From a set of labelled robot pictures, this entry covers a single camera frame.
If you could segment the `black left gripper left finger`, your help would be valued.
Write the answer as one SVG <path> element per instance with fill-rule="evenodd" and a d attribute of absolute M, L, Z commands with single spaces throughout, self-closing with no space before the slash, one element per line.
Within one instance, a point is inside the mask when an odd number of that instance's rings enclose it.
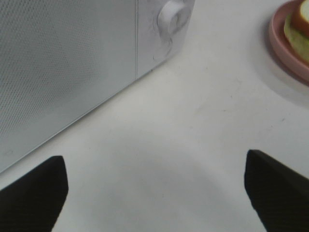
<path fill-rule="evenodd" d="M 68 192 L 64 159 L 52 156 L 0 191 L 0 230 L 52 231 Z"/>

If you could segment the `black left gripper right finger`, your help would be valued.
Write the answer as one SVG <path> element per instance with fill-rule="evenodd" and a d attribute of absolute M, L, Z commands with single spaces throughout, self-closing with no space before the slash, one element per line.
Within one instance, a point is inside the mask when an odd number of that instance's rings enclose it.
<path fill-rule="evenodd" d="M 244 187 L 268 232 L 309 230 L 309 180 L 260 150 L 249 150 Z"/>

